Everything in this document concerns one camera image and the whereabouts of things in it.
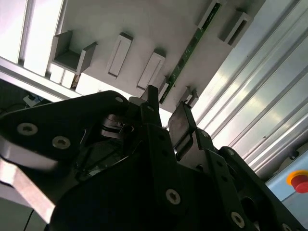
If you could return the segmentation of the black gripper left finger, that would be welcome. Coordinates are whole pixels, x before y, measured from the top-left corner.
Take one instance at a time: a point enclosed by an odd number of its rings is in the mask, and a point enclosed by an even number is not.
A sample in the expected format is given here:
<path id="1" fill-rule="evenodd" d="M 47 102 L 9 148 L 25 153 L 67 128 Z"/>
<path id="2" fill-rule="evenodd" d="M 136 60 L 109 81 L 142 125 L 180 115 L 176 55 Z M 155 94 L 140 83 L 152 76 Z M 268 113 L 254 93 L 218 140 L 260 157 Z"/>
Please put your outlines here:
<path id="1" fill-rule="evenodd" d="M 0 181 L 30 206 L 56 206 L 84 177 L 79 158 L 111 142 L 120 160 L 148 159 L 155 199 L 181 204 L 181 182 L 168 132 L 162 128 L 158 90 L 126 99 L 112 90 L 22 109 L 0 118 Z"/>

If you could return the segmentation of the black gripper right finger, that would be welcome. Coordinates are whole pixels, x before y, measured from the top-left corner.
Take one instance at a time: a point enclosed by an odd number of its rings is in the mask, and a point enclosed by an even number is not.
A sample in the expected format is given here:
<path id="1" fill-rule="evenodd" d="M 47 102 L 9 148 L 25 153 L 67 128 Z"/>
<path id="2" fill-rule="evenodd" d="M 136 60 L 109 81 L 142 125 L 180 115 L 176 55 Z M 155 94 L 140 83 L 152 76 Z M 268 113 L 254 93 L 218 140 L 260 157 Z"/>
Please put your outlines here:
<path id="1" fill-rule="evenodd" d="M 302 231 L 304 227 L 230 147 L 217 149 L 181 102 L 169 132 L 190 200 L 192 225 L 214 231 Z"/>

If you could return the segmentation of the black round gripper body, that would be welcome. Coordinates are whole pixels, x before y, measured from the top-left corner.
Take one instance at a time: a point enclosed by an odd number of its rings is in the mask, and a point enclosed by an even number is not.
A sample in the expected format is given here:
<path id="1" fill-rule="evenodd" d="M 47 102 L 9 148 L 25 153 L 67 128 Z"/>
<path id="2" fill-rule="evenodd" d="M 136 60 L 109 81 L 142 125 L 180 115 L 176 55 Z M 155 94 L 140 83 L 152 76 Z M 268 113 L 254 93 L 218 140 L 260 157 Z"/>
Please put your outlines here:
<path id="1" fill-rule="evenodd" d="M 179 205 L 155 199 L 147 158 L 139 155 L 69 190 L 58 202 L 52 231 L 229 231 L 231 219 L 204 173 L 177 166 Z"/>

